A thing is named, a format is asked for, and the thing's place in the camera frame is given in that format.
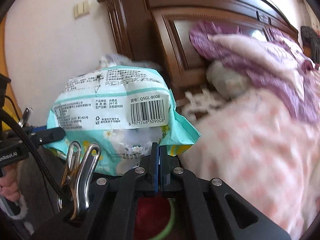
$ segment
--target metal bolt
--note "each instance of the metal bolt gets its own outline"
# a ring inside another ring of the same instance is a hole
[[[146,170],[143,168],[143,167],[138,167],[138,168],[135,168],[134,170],[136,173],[138,174],[142,174],[144,173]]]
[[[183,168],[181,168],[181,167],[175,167],[175,168],[173,169],[173,172],[174,172],[175,174],[182,174],[182,173],[183,173]]]
[[[222,180],[221,179],[218,179],[218,178],[215,178],[211,181],[211,183],[215,186],[221,186],[222,185]]]
[[[105,185],[107,183],[107,179],[106,178],[99,178],[97,179],[97,184],[102,186]]]

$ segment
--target wet wipes package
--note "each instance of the wet wipes package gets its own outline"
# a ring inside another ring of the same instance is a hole
[[[53,104],[47,128],[62,127],[64,140],[46,145],[65,159],[71,141],[101,146],[96,172],[123,175],[149,155],[153,142],[178,155],[199,138],[176,111],[171,90],[153,69],[115,66],[69,80]]]

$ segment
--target white wall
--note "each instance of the white wall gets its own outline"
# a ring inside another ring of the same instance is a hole
[[[20,108],[32,107],[29,123],[46,124],[47,113],[68,79],[96,68],[116,48],[104,4],[90,0],[90,15],[75,20],[73,5],[84,0],[16,0],[5,25],[8,73]],[[296,0],[272,0],[300,29]]]

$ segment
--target barcode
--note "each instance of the barcode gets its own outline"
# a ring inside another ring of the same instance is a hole
[[[131,104],[131,121],[164,120],[163,99]]]

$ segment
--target product label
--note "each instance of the product label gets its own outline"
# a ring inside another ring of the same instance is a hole
[[[153,90],[134,93],[155,84]],[[95,91],[106,96],[92,96],[97,94]],[[90,97],[67,99],[75,93]],[[70,80],[62,96],[52,110],[58,125],[65,130],[133,129],[168,124],[171,100],[168,89],[162,77],[148,70],[116,68],[90,73]]]

